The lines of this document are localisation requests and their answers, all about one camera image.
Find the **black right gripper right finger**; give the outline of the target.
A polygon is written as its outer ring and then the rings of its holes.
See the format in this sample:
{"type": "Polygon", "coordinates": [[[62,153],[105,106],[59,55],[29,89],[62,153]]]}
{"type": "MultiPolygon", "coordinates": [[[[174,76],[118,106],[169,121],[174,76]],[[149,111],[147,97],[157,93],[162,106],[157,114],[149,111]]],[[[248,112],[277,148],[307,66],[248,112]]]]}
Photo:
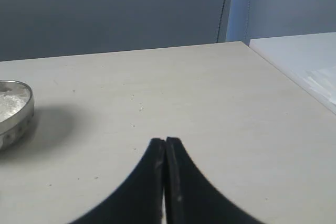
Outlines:
{"type": "Polygon", "coordinates": [[[206,179],[179,138],[168,137],[165,149],[167,223],[261,223],[206,179]]]}

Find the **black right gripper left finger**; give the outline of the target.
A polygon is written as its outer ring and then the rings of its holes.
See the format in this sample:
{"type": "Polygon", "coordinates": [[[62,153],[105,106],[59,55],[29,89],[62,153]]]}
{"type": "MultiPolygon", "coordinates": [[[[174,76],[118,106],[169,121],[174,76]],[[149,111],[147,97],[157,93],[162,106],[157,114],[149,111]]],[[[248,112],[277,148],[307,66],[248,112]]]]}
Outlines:
{"type": "Polygon", "coordinates": [[[161,223],[164,160],[165,141],[151,139],[124,182],[73,223],[161,223]]]}

